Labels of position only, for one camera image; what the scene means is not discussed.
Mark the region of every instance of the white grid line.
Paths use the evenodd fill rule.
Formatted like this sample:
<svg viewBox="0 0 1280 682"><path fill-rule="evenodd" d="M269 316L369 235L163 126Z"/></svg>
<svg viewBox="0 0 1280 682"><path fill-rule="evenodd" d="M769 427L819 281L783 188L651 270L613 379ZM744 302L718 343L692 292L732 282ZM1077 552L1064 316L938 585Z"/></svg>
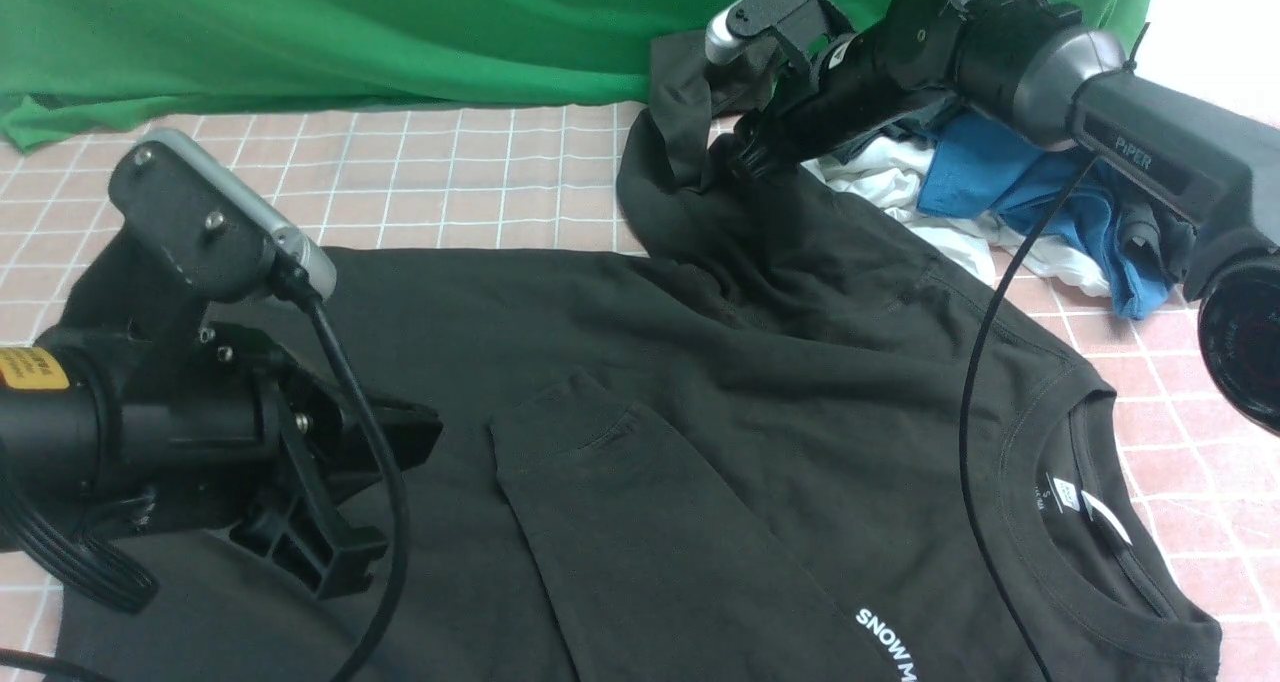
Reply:
<svg viewBox="0 0 1280 682"><path fill-rule="evenodd" d="M562 186L394 187L393 193L394 194L421 194L421 193L451 193L452 191L457 191L457 193L498 193L498 191L503 191L503 189L507 189L507 191L521 191L521 189L561 189L561 187L563 187L563 189L613 189L613 186L576 186L576 184L570 184L570 182L566 182L566 184L562 184ZM369 194L370 191L378 191L378 189L334 189L333 193L334 194ZM279 193L279 196L312 196L312 194L323 194L323 193L319 193L319 191L315 191L315 189L288 191L288 193L287 193L287 191L282 191L282 193ZM92 203L92 202L101 202L101 200L102 198L100 198L100 196L99 196L99 198L56 200L56 202L54 202L54 203ZM31 205L37 205L37 203L46 203L46 202L41 202L41 200L5 200L5 203L31 203ZM36 234L36 235L45 234L46 235L46 234L55 234L55 232L31 232L31 234Z"/></svg>
<svg viewBox="0 0 1280 682"><path fill-rule="evenodd" d="M1219 551L1194 551L1194 553L1171 553L1166 555L1169 559L1239 559L1240 553L1235 550L1219 550ZM1280 549L1277 550L1244 550L1244 557L1254 559L1280 559Z"/></svg>
<svg viewBox="0 0 1280 682"><path fill-rule="evenodd" d="M369 116L369 114L378 114L378 113L358 113L358 114L365 114L365 116ZM579 127L579 125L529 127L529 129L517 129L515 132L516 132L517 136L524 136L524 134L539 134L539 132L541 132L541 134L547 134L547 132L552 132L552 134L556 134L556 132L559 132L559 131L572 131L572 132L608 132L609 127ZM146 132L146 129L138 131L138 134L142 134L142 132ZM468 134L468 136L506 136L507 134L507 131L468 131L468 129L462 129L462 132L466 132L466 134ZM317 132L316 134L311 134L311 136L302 136L302 134L300 134L300 136L253 136L253 139L261 139L261 141L334 139L334 138L340 138L340 136L343 136L343 134L344 134L344 132ZM394 138L394 136L399 136L401 132L389 132L389 131L357 131L356 134L357 136L362 136L362 138ZM407 134L408 136L415 136L415 138L419 138L420 136L448 136L449 132L448 131L408 131ZM204 143L223 143L223 141L237 141L237 139L238 139L238 136L229 136L229 138L228 138L228 136L198 136L198 138L196 138L196 141L198 141L198 143L201 143L201 145L204 145ZM110 143L113 143L113 141L115 141L115 143L118 143L119 139L100 139L99 143L100 145L110 145Z"/></svg>
<svg viewBox="0 0 1280 682"><path fill-rule="evenodd" d="M303 114L302 115L302 125L306 125L307 116L310 116L310 114ZM293 155L297 154L297 152L298 152L298 141L293 139L293 146L292 146L292 148L289 148L289 157L285 159L285 161L284 161L284 171L280 171L280 179L275 182L275 191L273 191L271 198L268 202L275 205L278 202L278 200L280 198L280 193L282 193L282 191L284 191L284 179L285 179L285 177L289 175L289 170L291 170L289 164L293 163ZM333 203L333 197L332 196L329 198L329 203Z"/></svg>
<svg viewBox="0 0 1280 682"><path fill-rule="evenodd" d="M196 122L196 134L200 134L200 127L204 125L205 120L206 118L201 116L200 122ZM253 125L256 125L256 123L257 123L257 114L253 114L251 118L248 118L248 125L244 127L244 136L243 138L241 138L241 145L237 146L236 148L234 157L232 157L230 168L233 168L233 170L237 169L237 164L239 164L239 157L242 154L244 154L244 146L248 145L248 139L252 138Z"/></svg>
<svg viewBox="0 0 1280 682"><path fill-rule="evenodd" d="M408 125L412 120L413 120L412 114L404 114L404 129L401 131L401 145L396 152L396 163L392 164L392 180L390 184L387 186L387 200L383 200L383 221L380 221L378 225L378 241L374 244L375 248L379 250L383 248L383 237L387 235L387 219L390 216L392 212L392 194L394 193L396 189L396 178L399 175L399 163L401 159L404 156L404 141L407 141L408 138Z"/></svg>
<svg viewBox="0 0 1280 682"><path fill-rule="evenodd" d="M453 129L453 154L458 152L458 138L461 138L461 136L462 136L462 115L463 114L466 114L466 109L458 109L457 127L454 127L454 129ZM443 200L443 202L440 202L440 228L439 228L438 232L435 232L435 246L438 246L438 248L439 248L439 246L444 244L444 225L445 225L445 221L449 221L449 194L452 194L451 191L448 189L448 187L452 187L452 186L453 186L453 161L452 161L452 159L449 159L449 171L448 171L448 175L444 179L444 187L445 187L445 189L444 189L444 200Z"/></svg>
<svg viewBox="0 0 1280 682"><path fill-rule="evenodd" d="M49 313L49 308L51 308L52 305L64 302L64 299L67 299L67 297L70 294L70 290L65 290L64 294L64 289L68 285L70 276L74 275L74 273L82 273L84 267L88 267L87 264L86 266L79 266L77 261L79 258L79 255L84 252L86 246L88 246L90 237L93 235L93 226L96 226L97 221L101 220L102 212L106 212L108 207L110 207L109 202L101 202L100 205L97 205L97 211L93 212L93 220L90 223L88 230L83 232L79 243L76 246L76 252L72 253L72 264L65 264L65 266L55 264L54 267L67 267L67 271L63 273L63 276L60 278L60 280L58 280L58 287L54 287L54 290L50 294L55 299L44 301L44 307L40 310L40 313L36 317L36 326L42 325L42 322L45 321L45 316L46 313ZM38 331L40 331L38 329L32 330L31 335L36 337Z"/></svg>
<svg viewBox="0 0 1280 682"><path fill-rule="evenodd" d="M1089 360L1160 360L1167 357L1199 357L1198 351L1170 349L1170 351L1092 351Z"/></svg>
<svg viewBox="0 0 1280 682"><path fill-rule="evenodd" d="M26 166L26 164L27 157L18 157L18 164L14 164L13 170L9 171L8 179L4 180L4 184L0 184L0 200L4 200L4 194L9 191L9 186L13 186L13 182L18 179L18 173L23 171L23 166Z"/></svg>
<svg viewBox="0 0 1280 682"><path fill-rule="evenodd" d="M1142 339L1142 335L1138 334L1138 326L1134 325L1133 321L1128 321L1128 325L1129 330L1133 331L1134 340L1137 340L1138 351L1143 351L1143 353L1146 353L1147 343L1146 340ZM1160 371L1156 369L1156 362L1152 362L1152 358L1148 354L1146 360L1147 360L1147 369L1151 371L1152 377L1156 377L1156 386L1160 390L1160 394L1167 398L1169 390L1165 386L1164 377L1160 376ZM1178 427L1178 432L1183 438L1183 441L1187 441L1187 444L1189 445L1190 453L1196 458L1196 462L1199 466L1201 472L1203 472L1204 475L1204 481L1207 482L1210 490L1210 494L1207 495L1207 502L1210 502L1210 504L1213 505L1217 522L1226 531L1226 537L1228 540L1231 541L1233 549L1236 551L1236 554L1240 555L1240 563L1244 566L1244 573L1249 578L1249 583L1253 586L1253 591L1258 595L1258 604L1262 605L1263 612L1266 612L1267 614L1272 614L1274 610L1271 607L1270 595L1267 595L1266 587L1262 586L1261 577L1258 577L1257 569L1254 569L1252 562L1244 557L1245 546L1243 543L1240 543L1240 537L1239 535L1236 535L1235 526L1228 517L1226 509L1224 509L1222 505L1224 495L1217 489L1217 479L1213 476L1213 470L1210 467L1207 459L1204 459L1204 456L1201 454L1199 447L1196 444L1196 440L1187 430L1187 424L1183 422L1183 418L1178 413L1178 408L1175 407L1175 404L1172 404L1171 400L1166 400L1165 407L1172 416L1174 426ZM1277 641L1280 641L1280 622L1272 619L1271 622L1268 622L1268 626L1271 627L1271 635Z"/></svg>
<svg viewBox="0 0 1280 682"><path fill-rule="evenodd" d="M612 218L571 218L571 216L561 216L561 218L512 218L512 220L503 220L503 221L507 221L507 223L521 223L521 221L557 221L557 220L561 220L561 221L589 221L589 223L599 223L599 225L611 225L613 223ZM483 220L483 221L388 221L388 223L379 223L379 221L343 221L343 223L334 223L334 225L324 225L324 226L328 228L328 230L342 230L342 228L438 226L438 225L444 225L444 223L447 223L447 225L449 225L449 226L483 226L483 225L497 225L498 220ZM319 228L320 228L320 225L307 225L307 223L305 223L305 221L303 223L298 223L298 226L302 226L303 230L319 230ZM36 234L35 237L38 237L38 235L76 235L76 234L83 234L83 232L119 232L119 226L102 226L102 228L96 228L96 230L42 232L42 234ZM4 266L4 267L14 267L14 269L42 269L42 267L65 267L65 266L67 266L67 264L22 262L22 264L6 264L6 266Z"/></svg>
<svg viewBox="0 0 1280 682"><path fill-rule="evenodd" d="M369 132L353 132L353 136L356 136L356 138L364 138L365 136L369 136ZM402 141L407 141L408 139L407 136L394 136L394 138L402 138ZM579 161L585 161L585 163L607 163L607 161L612 163L613 161L613 157L605 157L605 155L599 155L599 157L596 157L596 155L586 155L586 154L564 154L564 157L566 159L579 159ZM439 163L439 164L444 164L444 163L534 163L534 161L552 163L552 161L554 161L554 159L558 159L558 157L553 157L553 155L549 155L549 154L530 154L530 155L524 155L524 157L507 157L507 159L499 159L499 157L358 157L358 159L348 159L347 163L351 163L351 164L394 164L394 163ZM297 168L297 170L306 170L306 168L332 168L335 161L329 161L329 163L292 163L292 164L288 164L288 163L285 163L285 164L255 164L255 163L236 164L236 163L225 163L225 161L219 161L219 163L224 163L229 168L234 168L234 170L238 171L238 170L285 170L285 168ZM110 173L110 171L115 171L115 168L77 168L76 171ZM59 200L59 202L72 202L72 200Z"/></svg>
<svg viewBox="0 0 1280 682"><path fill-rule="evenodd" d="M1051 298L1053 298L1053 305L1056 305L1057 307L1056 317L1061 319L1062 328L1066 328L1066 339L1071 342L1071 349L1079 351L1080 354L1084 354L1084 351L1080 349L1080 340L1075 338L1075 330L1073 330L1071 321L1066 316L1066 305L1062 305L1062 298L1061 296L1057 294L1056 287L1053 287L1053 283L1051 280L1042 280L1041 284L1048 287L1048 294L1051 296Z"/></svg>
<svg viewBox="0 0 1280 682"><path fill-rule="evenodd" d="M1207 519L1217 521L1216 514L1207 513L1207 512L1204 512L1204 511L1202 511L1199 508L1194 508L1193 505L1183 504L1185 502L1197 502L1197 500L1176 500L1176 499L1171 499L1171 500L1166 500L1166 502L1169 504L1171 504L1171 505L1175 505L1178 509L1180 509L1180 511L1183 511L1185 513L1196 514L1196 517L1203 517L1203 518L1207 518ZM1222 498L1219 498L1217 495L1203 495L1202 499L1198 500L1198 502L1210 502L1210 503L1212 503L1212 502L1228 502L1228 500L1222 499ZM1252 527L1245 527L1243 525L1235 525L1234 527L1235 527L1235 530L1239 530L1242 532L1248 532L1251 535L1254 535L1254 536L1258 536L1258 537L1265 537L1267 540L1271 539L1271 535L1268 535L1268 534L1266 534L1266 532L1263 532L1261 530L1254 530Z"/></svg>
<svg viewBox="0 0 1280 682"><path fill-rule="evenodd" d="M1116 441L1119 441L1119 432L1116 432ZM1169 564L1169 555L1165 554L1165 545L1160 540L1160 525L1157 523L1158 517L1156 511L1151 509L1151 498L1143 494L1142 485L1138 482L1137 473L1133 473L1133 467L1129 464L1129 459L1124 454L1124 449L1116 449L1116 458L1120 459L1120 470L1124 471L1125 479L1132 482L1133 490L1129 494L1129 504L1139 504L1143 509L1147 509L1147 534L1151 535L1151 540L1156 544L1156 550L1160 553L1165 569L1169 571L1169 576L1178 583L1178 573L1174 571L1174 566Z"/></svg>
<svg viewBox="0 0 1280 682"><path fill-rule="evenodd" d="M1275 482L1276 488L1280 488L1280 456L1266 454L1266 453L1261 454L1262 459L1266 459L1267 471L1271 472L1271 481Z"/></svg>
<svg viewBox="0 0 1280 682"><path fill-rule="evenodd" d="M72 161L68 164L67 170L63 173L61 179L58 182L58 186L54 187L54 193L50 194L49 202L45 203L44 209L41 209L40 211L40 216L36 218L36 223L33 223L32 230L38 230L41 223L44 223L45 218L49 216L49 211L54 209L55 205L54 200L58 200L58 196L61 193L63 187L65 187L67 182L72 179L72 173L76 171L76 164L79 161L79 157L83 157L84 150L88 148L90 138L92 138L92 136L86 136L86 138L81 141L79 148L76 151L74 157L72 157ZM22 253L24 252L24 250L27 250L27 246L31 244L32 237L33 235L28 233L27 235L24 235L22 244L18 244L18 251L14 252L13 255L14 262L17 262L19 257L22 257ZM8 280L10 269L13 269L13 266L0 267L0 287L4 287L5 280Z"/></svg>
<svg viewBox="0 0 1280 682"><path fill-rule="evenodd" d="M1134 499L1152 502L1277 502L1280 493L1156 493L1153 495L1138 495ZM1280 543L1280 534L1276 535Z"/></svg>
<svg viewBox="0 0 1280 682"><path fill-rule="evenodd" d="M1231 445L1231 447L1235 447L1235 445L1247 445L1247 444L1249 444L1249 441L1252 441L1252 440L1249 440L1249 439L1242 439L1242 438L1235 436L1235 435L1229 435L1229 436L1225 436L1225 438L1211 438L1211 439L1207 439L1207 440L1196 440L1196 441L1152 441L1152 444L1124 444L1124 445L1121 445L1120 449L1126 449L1126 450L1185 450L1185 449L1190 449L1193 447L1197 447L1197 448L1211 448L1211 447L1225 447L1225 445ZM1268 444L1274 444L1274 441L1268 441Z"/></svg>
<svg viewBox="0 0 1280 682"><path fill-rule="evenodd" d="M31 624L27 627L27 637L22 642L22 649L26 651L31 651L31 645L35 644L36 641L36 632L40 631L40 623L45 619L45 608L49 607L49 592L51 591L50 587L51 582L52 582L52 576L45 575L45 589L40 591L40 604L36 605L36 617L35 619L31 621ZM10 677L9 679L10 681L18 679L20 674L22 670L14 669L13 677Z"/></svg>
<svg viewBox="0 0 1280 682"><path fill-rule="evenodd" d="M1222 395L1217 392L1174 392L1169 395L1117 395L1116 400L1124 400L1124 403L1139 403L1139 400L1146 400L1146 403L1152 403L1152 400L1164 400L1169 403L1170 400L1219 400Z"/></svg>
<svg viewBox="0 0 1280 682"><path fill-rule="evenodd" d="M1021 276L1030 278L1030 280L1038 280L1037 276ZM1028 317L1114 317L1110 308L1064 308L1061 298L1059 298L1057 290L1050 285L1051 293L1059 302L1059 312L1028 312ZM1183 317L1196 317L1199 310L1197 308L1157 308L1151 313L1152 317L1174 317L1180 313Z"/></svg>
<svg viewBox="0 0 1280 682"><path fill-rule="evenodd" d="M522 191L522 189L552 189L552 187L511 187L509 191ZM424 191L425 191L425 193L444 193L444 191L447 191L447 189L421 189L417 194L424 193ZM499 189L454 189L454 191L493 191L493 193L497 193L497 191L499 191ZM276 196L279 196L279 198L288 198L288 194L276 194ZM567 216L567 214L562 214L562 216L558 216L558 219L563 220L563 221L599 221L599 223L613 221L613 218L571 218L571 216ZM506 221L556 221L556 220L557 220L557 218L513 218L513 220L506 220ZM489 221L448 221L448 223L449 223L449 225L495 225L495 223L498 223L498 221L497 220L489 220ZM306 221L298 221L297 225L298 226L320 226L319 223L306 223ZM433 226L433 225L440 225L440 223L439 221L388 221L387 225L388 226ZM334 223L334 225L326 225L326 226L379 226L379 223L378 221L343 221L343 223ZM82 232L119 232L119 228L120 228L119 225L110 225L110 226L96 226L92 230L31 232L31 234L28 234L28 237L76 235L76 234L82 234ZM5 264L4 267L63 267L63 264L18 262L18 264Z"/></svg>
<svg viewBox="0 0 1280 682"><path fill-rule="evenodd" d="M502 250L502 223L507 219L507 180L511 175L511 145L516 141L516 110L511 111L511 127L507 131L507 163L502 166L502 194L498 198L498 234L495 235L495 243L498 250Z"/></svg>
<svg viewBox="0 0 1280 682"><path fill-rule="evenodd" d="M613 105L613 179L614 180L618 179L618 164L621 164L618 157L620 134L621 131L618 131L618 105L614 104ZM613 252L618 252L618 221L621 221L622 218L622 209L618 205L617 194L613 194L609 202L613 203L613 244L609 250L613 250Z"/></svg>
<svg viewBox="0 0 1280 682"><path fill-rule="evenodd" d="M561 159L558 171L556 173L556 226L552 232L552 246L554 250L559 248L559 216L563 209L564 197L564 129L568 125L568 109L561 109Z"/></svg>
<svg viewBox="0 0 1280 682"><path fill-rule="evenodd" d="M325 232L329 232L329 216L333 214L333 200L338 196L338 186L342 184L342 171L347 164L347 154L351 154L351 143L356 137L356 122L360 120L360 114L352 114L351 127L347 129L347 137L342 141L342 157L338 157L338 168L333 173L333 187L329 189L329 202L324 207L324 219L320 221L320 235L316 237L316 243L324 244ZM289 171L285 170L280 173L280 186L284 186L284 177L288 177Z"/></svg>

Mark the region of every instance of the clothing tag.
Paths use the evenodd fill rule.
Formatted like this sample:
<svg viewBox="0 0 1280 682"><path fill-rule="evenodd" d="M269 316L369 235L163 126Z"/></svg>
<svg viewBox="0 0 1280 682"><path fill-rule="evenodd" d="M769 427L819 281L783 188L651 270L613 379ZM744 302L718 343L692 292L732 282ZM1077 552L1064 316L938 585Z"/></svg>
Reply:
<svg viewBox="0 0 1280 682"><path fill-rule="evenodd" d="M1057 503L1060 505L1069 505L1069 508L1075 512L1080 512L1080 496L1076 494L1075 485L1066 480L1060 480L1053 477L1053 494L1057 496Z"/></svg>
<svg viewBox="0 0 1280 682"><path fill-rule="evenodd" d="M1082 491L1080 494L1084 496L1084 507L1088 509L1089 519L1102 530L1107 540L1111 540L1112 544L1120 541L1124 543L1124 546L1133 546L1133 539L1120 523L1120 518L1106 504L1102 504L1101 499L1089 493Z"/></svg>
<svg viewBox="0 0 1280 682"><path fill-rule="evenodd" d="M831 61L827 63L828 70L835 70L835 68L841 61L845 61L845 52L849 52L849 44L851 44L851 41L854 40L849 40L846 41L846 44L840 45L840 49L836 50L836 54L832 54Z"/></svg>

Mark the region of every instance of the green backdrop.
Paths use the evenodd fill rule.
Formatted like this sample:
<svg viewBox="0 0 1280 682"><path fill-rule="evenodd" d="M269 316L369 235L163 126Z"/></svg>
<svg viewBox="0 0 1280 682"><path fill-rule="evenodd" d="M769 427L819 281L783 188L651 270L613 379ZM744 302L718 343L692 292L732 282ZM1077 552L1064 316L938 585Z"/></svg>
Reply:
<svg viewBox="0 0 1280 682"><path fill-rule="evenodd" d="M166 113L644 100L648 44L733 0L0 0L0 132ZM868 26L888 0L836 0ZM1148 0L1071 0L1133 40Z"/></svg>

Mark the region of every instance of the black fabric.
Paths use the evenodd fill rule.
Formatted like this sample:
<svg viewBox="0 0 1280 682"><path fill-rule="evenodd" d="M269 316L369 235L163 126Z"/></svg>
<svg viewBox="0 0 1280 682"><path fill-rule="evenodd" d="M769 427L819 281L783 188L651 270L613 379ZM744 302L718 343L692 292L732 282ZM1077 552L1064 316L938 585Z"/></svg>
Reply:
<svg viewBox="0 0 1280 682"><path fill-rule="evenodd" d="M1196 228L1165 205L1153 203L1146 189L1119 171L1110 170L1107 184L1120 203L1121 253L1146 269L1160 269L1170 285L1185 280Z"/></svg>
<svg viewBox="0 0 1280 682"><path fill-rule="evenodd" d="M691 49L655 45L668 73L618 180L654 258L332 251L356 371L445 426L406 473L408 591L361 681L1034 679L960 500L955 424L989 290L809 175L708 184L692 139L713 105L686 102L717 79L663 58ZM323 360L300 313L218 317ZM1220 628L1128 504L1112 400L1002 310L973 408L979 518L1060 682L1212 679ZM1088 462L1080 485L1132 550L1051 532L1046 459ZM378 490L344 512L387 525ZM123 546L159 598L127 618L69 594L59 655L128 682L324 679L376 604L376 583L311 603L210 535Z"/></svg>
<svg viewBox="0 0 1280 682"><path fill-rule="evenodd" d="M966 109L964 104L960 104L959 99L941 99L938 102L929 104L928 107L919 109L919 111L905 114L905 116L897 118L897 120L879 127L877 131L868 131L855 136L854 139L840 145L840 148L831 155L836 157L837 163L849 164L859 154L863 154L868 145L881 138L881 136L886 136L886 138L892 141L937 141L943 127L965 111Z"/></svg>

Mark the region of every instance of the robotic arm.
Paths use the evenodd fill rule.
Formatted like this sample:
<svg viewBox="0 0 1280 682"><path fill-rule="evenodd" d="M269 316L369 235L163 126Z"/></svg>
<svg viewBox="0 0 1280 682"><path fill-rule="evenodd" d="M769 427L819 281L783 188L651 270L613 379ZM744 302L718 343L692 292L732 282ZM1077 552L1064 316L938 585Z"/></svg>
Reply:
<svg viewBox="0 0 1280 682"><path fill-rule="evenodd" d="M32 349L0 349L0 551L20 549L111 609L157 591L109 540L230 528L316 599L362 592L388 540L338 504L384 476L361 394L210 303L320 305L323 250L177 131L113 173L124 226ZM429 408L371 412L399 470L440 431Z"/></svg>
<svg viewBox="0 0 1280 682"><path fill-rule="evenodd" d="M828 0L737 0L709 23L707 56L732 63L767 36L788 64L736 125L733 177L794 168L951 95L1030 145L1088 148L1197 228L1184 292L1203 298L1208 371L1280 432L1280 131L1140 79L1066 3L892 0L855 33Z"/></svg>

